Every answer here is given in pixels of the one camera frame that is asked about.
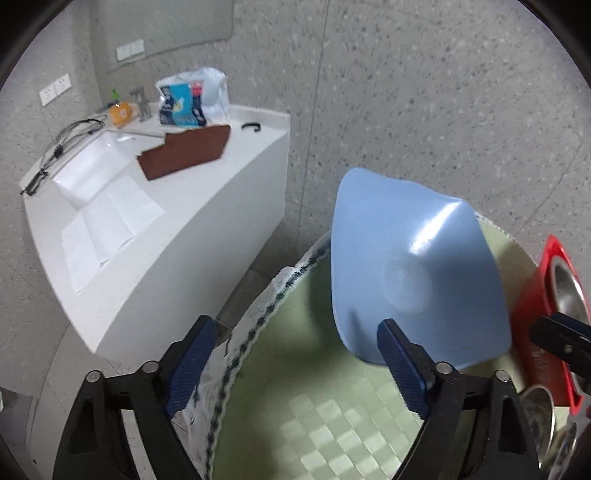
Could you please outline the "steel bowl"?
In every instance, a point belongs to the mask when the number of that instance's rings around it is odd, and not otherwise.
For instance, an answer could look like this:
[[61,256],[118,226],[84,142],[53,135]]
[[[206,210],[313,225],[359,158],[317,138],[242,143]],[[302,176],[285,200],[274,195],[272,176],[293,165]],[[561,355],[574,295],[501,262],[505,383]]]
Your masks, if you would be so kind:
[[550,451],[555,433],[555,405],[550,390],[533,385],[520,393],[522,406],[530,426],[539,463]]
[[563,478],[577,444],[577,435],[578,426],[576,423],[570,423],[560,431],[556,456],[548,476],[550,480]]
[[590,324],[582,285],[569,264],[559,256],[554,256],[550,262],[550,290],[558,312]]

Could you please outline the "blue square plate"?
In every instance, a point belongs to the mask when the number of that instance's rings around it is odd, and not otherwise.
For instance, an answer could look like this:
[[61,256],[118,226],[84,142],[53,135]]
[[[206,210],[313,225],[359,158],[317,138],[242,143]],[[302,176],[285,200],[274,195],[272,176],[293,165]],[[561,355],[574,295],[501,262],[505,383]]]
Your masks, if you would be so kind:
[[349,170],[332,215],[331,267],[335,328],[363,361],[384,364],[377,331],[386,319],[458,369],[510,350],[499,269],[463,199]]

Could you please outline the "red plastic basin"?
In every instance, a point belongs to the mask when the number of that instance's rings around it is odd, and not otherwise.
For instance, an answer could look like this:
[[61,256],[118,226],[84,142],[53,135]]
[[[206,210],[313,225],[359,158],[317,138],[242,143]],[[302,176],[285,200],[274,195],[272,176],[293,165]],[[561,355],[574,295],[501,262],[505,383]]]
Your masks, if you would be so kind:
[[551,324],[555,314],[590,323],[583,284],[565,247],[551,235],[511,313],[512,340],[526,384],[546,387],[557,406],[576,415],[583,404],[583,386],[561,358],[566,340]]

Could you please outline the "green checkered tablecloth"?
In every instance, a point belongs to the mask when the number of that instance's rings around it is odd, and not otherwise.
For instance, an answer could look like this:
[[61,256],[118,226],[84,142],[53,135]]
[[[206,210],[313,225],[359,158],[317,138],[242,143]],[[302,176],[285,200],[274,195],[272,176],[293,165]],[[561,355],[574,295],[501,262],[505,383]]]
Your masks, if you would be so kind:
[[249,280],[221,313],[183,416],[206,479],[389,479],[422,422],[386,367],[342,345],[332,316],[329,237],[269,282]]

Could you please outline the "white sink counter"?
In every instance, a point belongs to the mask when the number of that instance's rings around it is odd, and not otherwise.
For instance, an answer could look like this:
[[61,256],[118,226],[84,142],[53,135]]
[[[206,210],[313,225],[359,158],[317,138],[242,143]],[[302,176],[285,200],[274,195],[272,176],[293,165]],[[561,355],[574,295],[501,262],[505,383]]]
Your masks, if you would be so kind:
[[[259,122],[262,131],[242,130]],[[137,156],[169,129],[156,118],[104,127],[54,167],[23,203],[42,267],[87,349],[138,366],[160,357],[197,317],[216,316],[283,219],[290,116],[233,105],[221,159],[148,181]],[[164,214],[76,293],[62,230],[117,178],[129,175]]]

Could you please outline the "white paper sheets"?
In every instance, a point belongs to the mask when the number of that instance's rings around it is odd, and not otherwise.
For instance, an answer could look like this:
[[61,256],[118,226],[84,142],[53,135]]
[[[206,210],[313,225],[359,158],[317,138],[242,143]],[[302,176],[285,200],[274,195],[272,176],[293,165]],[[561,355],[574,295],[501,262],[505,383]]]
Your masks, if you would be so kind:
[[164,214],[129,175],[111,182],[62,230],[69,280],[78,293],[113,259]]

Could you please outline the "brown cloth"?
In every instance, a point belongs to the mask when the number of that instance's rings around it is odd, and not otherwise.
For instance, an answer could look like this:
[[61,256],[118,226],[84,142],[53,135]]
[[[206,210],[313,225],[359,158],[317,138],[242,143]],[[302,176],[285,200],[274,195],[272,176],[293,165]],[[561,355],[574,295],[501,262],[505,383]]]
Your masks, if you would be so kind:
[[187,168],[221,159],[230,136],[229,125],[215,125],[166,134],[164,143],[137,156],[144,176],[152,181]]

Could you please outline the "small black hook object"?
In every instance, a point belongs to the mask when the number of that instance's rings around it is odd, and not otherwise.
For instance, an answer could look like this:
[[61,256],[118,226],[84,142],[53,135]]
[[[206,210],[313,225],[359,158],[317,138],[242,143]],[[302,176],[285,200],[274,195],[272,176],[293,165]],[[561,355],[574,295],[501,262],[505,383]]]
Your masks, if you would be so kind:
[[242,124],[242,130],[252,129],[255,132],[262,131],[262,125],[259,122],[246,122]]

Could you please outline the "orange soap bottle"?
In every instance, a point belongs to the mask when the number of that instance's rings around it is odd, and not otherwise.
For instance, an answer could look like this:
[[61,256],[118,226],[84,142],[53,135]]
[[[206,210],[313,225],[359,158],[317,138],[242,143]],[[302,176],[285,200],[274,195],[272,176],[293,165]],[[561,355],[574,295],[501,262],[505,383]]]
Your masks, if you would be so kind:
[[108,115],[114,127],[121,128],[131,122],[133,109],[131,104],[124,100],[115,88],[111,89],[111,103]]

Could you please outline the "chrome faucet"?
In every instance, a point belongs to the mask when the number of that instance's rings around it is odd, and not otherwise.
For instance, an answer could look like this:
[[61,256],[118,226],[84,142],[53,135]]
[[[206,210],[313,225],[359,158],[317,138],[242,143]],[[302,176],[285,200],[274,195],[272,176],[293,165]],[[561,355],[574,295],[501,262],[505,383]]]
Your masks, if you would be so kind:
[[139,119],[141,122],[149,120],[152,116],[150,105],[147,100],[143,86],[136,87],[129,92],[130,97],[136,101],[139,110]]

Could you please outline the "blue white plastic bag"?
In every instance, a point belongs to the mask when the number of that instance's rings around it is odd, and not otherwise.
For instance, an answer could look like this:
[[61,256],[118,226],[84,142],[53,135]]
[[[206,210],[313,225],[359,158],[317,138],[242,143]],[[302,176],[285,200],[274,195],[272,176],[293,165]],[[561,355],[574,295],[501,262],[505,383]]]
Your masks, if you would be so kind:
[[161,125],[204,128],[229,122],[228,78],[211,67],[180,72],[155,83]]

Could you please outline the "double wall socket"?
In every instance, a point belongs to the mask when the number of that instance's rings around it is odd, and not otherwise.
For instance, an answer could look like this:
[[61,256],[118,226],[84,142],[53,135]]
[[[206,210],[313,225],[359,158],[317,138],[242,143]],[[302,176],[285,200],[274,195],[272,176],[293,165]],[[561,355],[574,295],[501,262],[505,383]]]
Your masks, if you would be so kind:
[[72,87],[71,79],[68,73],[52,82],[50,85],[42,88],[39,92],[41,106],[45,107],[57,97],[68,91]]

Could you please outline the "mirror side wall socket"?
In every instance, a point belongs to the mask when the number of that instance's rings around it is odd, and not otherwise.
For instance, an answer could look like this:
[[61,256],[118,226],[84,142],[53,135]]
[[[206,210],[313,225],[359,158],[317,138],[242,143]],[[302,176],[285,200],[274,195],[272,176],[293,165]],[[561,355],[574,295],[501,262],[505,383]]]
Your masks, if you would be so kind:
[[121,45],[116,48],[116,60],[119,63],[134,59],[145,54],[145,45],[143,39],[135,40],[131,43]]

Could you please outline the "wall mirror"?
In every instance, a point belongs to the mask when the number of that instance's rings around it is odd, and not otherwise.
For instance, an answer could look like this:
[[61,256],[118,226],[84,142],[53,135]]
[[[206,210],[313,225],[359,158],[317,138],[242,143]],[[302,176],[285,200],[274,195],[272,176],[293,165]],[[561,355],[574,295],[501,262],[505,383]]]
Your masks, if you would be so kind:
[[[232,1],[92,1],[90,44],[95,67],[110,73],[124,64],[180,47],[225,40],[233,33]],[[119,63],[116,48],[143,39],[145,54]]]

